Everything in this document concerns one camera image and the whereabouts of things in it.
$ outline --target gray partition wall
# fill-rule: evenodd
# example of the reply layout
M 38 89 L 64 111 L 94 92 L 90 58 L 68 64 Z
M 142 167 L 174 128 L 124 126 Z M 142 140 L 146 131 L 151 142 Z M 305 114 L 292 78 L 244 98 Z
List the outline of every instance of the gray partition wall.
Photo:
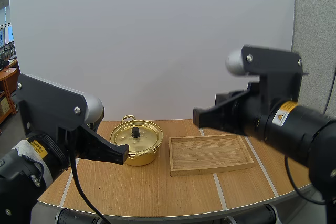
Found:
M 303 77 L 299 102 L 323 112 L 336 68 L 336 0 L 295 0 L 293 51 L 300 53 Z M 327 114 L 336 116 L 336 87 Z

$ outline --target pot handle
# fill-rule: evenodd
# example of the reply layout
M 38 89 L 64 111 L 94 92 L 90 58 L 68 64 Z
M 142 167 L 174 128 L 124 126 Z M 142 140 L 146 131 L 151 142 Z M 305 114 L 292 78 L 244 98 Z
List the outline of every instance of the pot handle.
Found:
M 136 153 L 135 157 L 133 158 L 133 160 L 137 159 L 138 157 L 145 155 L 145 154 L 151 154 L 151 155 L 155 155 L 155 152 L 152 149 L 149 149 L 147 151 L 143 151 L 143 152 L 138 152 Z
M 124 120 L 127 119 L 127 118 L 133 118 L 133 120 L 136 120 L 134 115 L 126 115 L 121 119 L 121 123 L 124 123 Z

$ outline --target black cable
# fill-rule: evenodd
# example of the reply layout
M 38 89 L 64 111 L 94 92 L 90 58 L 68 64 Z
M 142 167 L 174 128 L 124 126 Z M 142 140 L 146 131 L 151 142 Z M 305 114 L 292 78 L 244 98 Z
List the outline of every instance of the black cable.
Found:
M 317 205 L 326 205 L 326 202 L 325 201 L 316 201 L 316 200 L 313 200 L 313 199 L 309 199 L 307 198 L 305 195 L 303 195 L 300 190 L 298 189 L 298 187 L 295 185 L 294 183 L 294 180 L 292 178 L 292 175 L 290 174 L 290 170 L 289 170 L 289 166 L 288 166 L 288 157 L 285 156 L 285 168 L 286 168 L 286 172 L 287 172 L 287 176 L 289 178 L 289 181 L 292 185 L 292 187 L 294 188 L 294 190 L 296 191 L 296 193 L 302 198 L 302 199 L 305 199 L 306 201 L 310 202 L 310 203 L 314 203 L 314 204 L 317 204 Z
M 89 201 L 89 199 L 86 197 L 85 193 L 83 192 L 82 188 L 80 187 L 79 180 L 78 180 L 78 174 L 77 174 L 77 168 L 76 168 L 76 159 L 75 159 L 75 150 L 70 150 L 70 164 L 72 169 L 72 175 L 74 177 L 74 182 L 77 188 L 77 191 L 79 195 L 83 198 L 85 203 L 103 220 L 106 222 L 106 224 L 111 224 L 104 215 L 101 214 L 100 211 L 94 205 Z
M 324 107 L 324 110 L 323 110 L 323 114 L 325 114 L 325 112 L 327 111 L 327 107 L 329 105 L 331 93 L 332 93 L 332 90 L 333 90 L 333 87 L 334 87 L 334 84 L 335 84 L 335 78 L 336 78 L 336 69 L 335 69 L 335 72 L 334 72 L 334 77 L 333 77 L 332 82 L 331 82 L 331 87 L 330 87 L 330 90 L 329 90 L 327 103 L 325 104 L 325 107 Z
M 33 160 L 31 159 L 30 157 L 26 156 L 26 155 L 22 155 L 22 157 L 30 162 L 32 162 L 33 164 L 38 164 L 39 167 L 41 168 L 41 172 L 40 172 L 40 175 L 38 176 L 38 181 L 41 182 L 41 179 L 43 178 L 43 174 L 44 174 L 44 167 L 43 167 L 43 164 L 41 164 L 39 161 L 36 161 L 36 160 Z

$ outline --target white backdrop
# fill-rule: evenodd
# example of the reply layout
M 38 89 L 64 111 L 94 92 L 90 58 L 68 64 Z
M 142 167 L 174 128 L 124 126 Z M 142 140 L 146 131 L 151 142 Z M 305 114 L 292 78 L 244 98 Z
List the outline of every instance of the white backdrop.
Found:
M 291 48 L 294 0 L 10 0 L 22 73 L 98 96 L 105 120 L 192 118 L 244 89 L 243 44 Z

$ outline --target wooden tray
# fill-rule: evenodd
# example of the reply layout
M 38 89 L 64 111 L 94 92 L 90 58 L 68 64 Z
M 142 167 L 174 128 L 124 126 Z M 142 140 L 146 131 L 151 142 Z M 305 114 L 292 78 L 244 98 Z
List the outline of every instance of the wooden tray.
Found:
M 243 137 L 235 134 L 169 138 L 170 176 L 222 173 L 251 168 Z

